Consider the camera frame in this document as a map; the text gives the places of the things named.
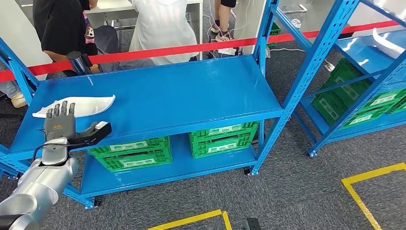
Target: crate label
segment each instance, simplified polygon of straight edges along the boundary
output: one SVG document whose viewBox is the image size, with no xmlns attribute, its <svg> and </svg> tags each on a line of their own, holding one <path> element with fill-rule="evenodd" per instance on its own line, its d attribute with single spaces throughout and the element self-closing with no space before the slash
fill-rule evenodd
<svg viewBox="0 0 406 230">
<path fill-rule="evenodd" d="M 390 96 L 386 96 L 383 98 L 378 98 L 375 101 L 372 102 L 371 105 L 376 105 L 376 104 L 380 104 L 380 103 L 384 103 L 384 102 L 389 102 L 391 100 L 393 100 L 396 97 L 397 94 L 392 94 Z"/>
<path fill-rule="evenodd" d="M 112 151 L 122 151 L 122 150 L 132 150 L 132 149 L 137 149 L 137 148 L 143 148 L 143 147 L 147 147 L 147 146 L 148 146 L 148 144 L 146 141 L 140 141 L 140 142 L 123 144 L 123 145 L 111 145 L 110 149 Z"/>
<path fill-rule="evenodd" d="M 330 116 L 334 119 L 337 120 L 340 116 L 334 111 L 333 108 L 324 100 L 324 98 L 320 99 L 320 103 L 323 106 L 323 108 L 330 114 Z"/>
<path fill-rule="evenodd" d="M 120 162 L 123 164 L 124 168 L 156 163 L 154 158 L 147 159 L 147 160 L 141 160 L 141 161 L 129 161 L 129 162 L 125 162 L 125 160 L 120 160 Z"/>
<path fill-rule="evenodd" d="M 370 114 L 370 115 L 368 115 L 368 116 L 363 116 L 363 117 L 354 119 L 353 121 L 351 121 L 351 123 L 349 123 L 349 125 L 353 125 L 353 124 L 356 124 L 356 123 L 361 122 L 361 121 L 367 121 L 367 120 L 369 120 L 371 117 L 372 117 L 372 114 Z"/>
<path fill-rule="evenodd" d="M 218 151 L 223 151 L 223 150 L 230 150 L 234 149 L 237 147 L 237 143 L 232 143 L 232 144 L 227 144 L 227 145 L 222 145 L 222 146 L 217 146 L 217 147 L 211 147 L 207 150 L 208 153 L 212 152 L 218 152 Z"/>
<path fill-rule="evenodd" d="M 226 127 L 222 127 L 222 128 L 211 128 L 211 129 L 209 129 L 209 135 L 237 131 L 240 129 L 242 129 L 241 124 L 233 125 L 233 126 L 226 126 Z"/>
<path fill-rule="evenodd" d="M 337 77 L 334 81 L 335 81 L 337 84 L 340 84 L 340 83 L 343 83 L 343 82 L 344 82 L 344 81 L 342 80 L 342 78 L 340 78 L 340 77 Z M 342 89 L 347 93 L 347 95 L 350 96 L 350 98 L 353 99 L 353 100 L 357 100 L 357 99 L 360 97 L 360 95 L 359 95 L 357 92 L 355 92 L 349 85 L 343 85 L 341 88 L 342 88 Z"/>
</svg>

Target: shoe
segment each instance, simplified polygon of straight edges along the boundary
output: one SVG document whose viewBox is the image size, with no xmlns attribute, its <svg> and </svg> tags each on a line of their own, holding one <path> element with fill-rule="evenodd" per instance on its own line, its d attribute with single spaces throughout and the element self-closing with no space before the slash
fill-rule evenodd
<svg viewBox="0 0 406 230">
<path fill-rule="evenodd" d="M 218 33 L 215 40 L 217 42 L 225 42 L 225 41 L 230 41 L 233 40 L 230 36 L 230 32 L 227 32 L 226 34 L 221 35 L 221 33 Z"/>
<path fill-rule="evenodd" d="M 215 23 L 212 25 L 212 27 L 210 27 L 210 31 L 213 33 L 218 33 L 220 32 L 220 28 L 218 27 L 218 25 L 216 25 Z"/>
<path fill-rule="evenodd" d="M 25 101 L 24 96 L 23 96 L 23 94 L 21 92 L 16 93 L 11 98 L 11 103 L 17 109 L 27 105 L 27 102 Z"/>
</svg>

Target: red barrier tape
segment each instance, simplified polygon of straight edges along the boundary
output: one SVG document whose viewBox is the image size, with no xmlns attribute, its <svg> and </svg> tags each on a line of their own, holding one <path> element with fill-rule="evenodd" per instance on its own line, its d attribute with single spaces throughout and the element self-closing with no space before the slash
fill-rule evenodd
<svg viewBox="0 0 406 230">
<path fill-rule="evenodd" d="M 386 21 L 386 22 L 379 22 L 379 23 L 371 23 L 371 24 L 364 24 L 364 25 L 356 25 L 356 26 L 347 26 L 342 30 L 342 34 L 353 33 L 357 31 L 363 30 L 371 30 L 373 28 L 383 28 L 389 26 L 398 25 L 395 21 Z M 314 38 L 317 37 L 319 31 L 309 31 L 304 32 L 303 35 L 306 38 Z M 205 43 L 205 44 L 197 44 L 191 46 L 176 46 L 176 47 L 168 47 L 168 48 L 160 48 L 160 49 L 149 49 L 149 50 L 141 50 L 141 51 L 133 51 L 133 52 L 126 52 L 126 53 L 116 53 L 116 54 L 106 54 L 106 55 L 97 55 L 91 56 L 90 61 L 92 63 L 108 63 L 108 62 L 115 62 L 115 61 L 125 61 L 125 60 L 134 60 L 134 59 L 141 59 L 141 58 L 151 58 L 151 57 L 159 57 L 159 56 L 166 56 L 166 55 L 174 55 L 174 54 L 184 54 L 184 53 L 192 53 L 192 52 L 200 52 L 200 51 L 208 51 L 208 50 L 217 50 L 229 47 L 241 47 L 241 46 L 252 46 L 256 43 L 256 38 L 247 38 L 247 39 L 239 39 L 239 40 L 232 40 L 227 42 L 214 42 L 214 43 Z M 294 38 L 290 34 L 280 34 L 270 36 L 268 39 L 268 43 L 272 42 L 289 42 L 294 41 Z M 60 72 L 66 69 L 72 68 L 71 64 L 68 61 L 58 62 L 58 63 L 50 63 L 45 65 L 39 66 L 31 66 L 28 69 L 35 75 L 42 75 L 48 73 L 55 73 Z M 14 80 L 14 75 L 10 70 L 0 71 L 0 82 L 3 81 L 11 81 Z"/>
</svg>

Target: robot finger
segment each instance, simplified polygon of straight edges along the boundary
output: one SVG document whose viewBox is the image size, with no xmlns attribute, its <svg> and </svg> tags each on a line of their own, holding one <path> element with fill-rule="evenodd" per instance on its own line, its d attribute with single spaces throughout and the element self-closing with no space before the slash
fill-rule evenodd
<svg viewBox="0 0 406 230">
<path fill-rule="evenodd" d="M 69 107 L 69 114 L 75 114 L 75 103 L 71 103 Z"/>
<path fill-rule="evenodd" d="M 54 108 L 54 116 L 59 116 L 59 108 L 61 107 L 60 104 L 56 104 Z"/>
<path fill-rule="evenodd" d="M 52 109 L 48 109 L 48 112 L 46 113 L 47 118 L 52 118 Z"/>
<path fill-rule="evenodd" d="M 62 102 L 61 116 L 66 115 L 67 105 L 68 105 L 68 101 L 63 101 Z"/>
</svg>

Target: black shirt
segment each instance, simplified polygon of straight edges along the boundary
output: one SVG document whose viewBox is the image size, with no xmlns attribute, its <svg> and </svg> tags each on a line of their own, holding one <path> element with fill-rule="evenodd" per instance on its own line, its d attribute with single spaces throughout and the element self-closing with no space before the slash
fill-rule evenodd
<svg viewBox="0 0 406 230">
<path fill-rule="evenodd" d="M 94 32 L 84 13 L 88 9 L 89 0 L 34 0 L 34 27 L 42 50 L 96 55 Z"/>
</svg>

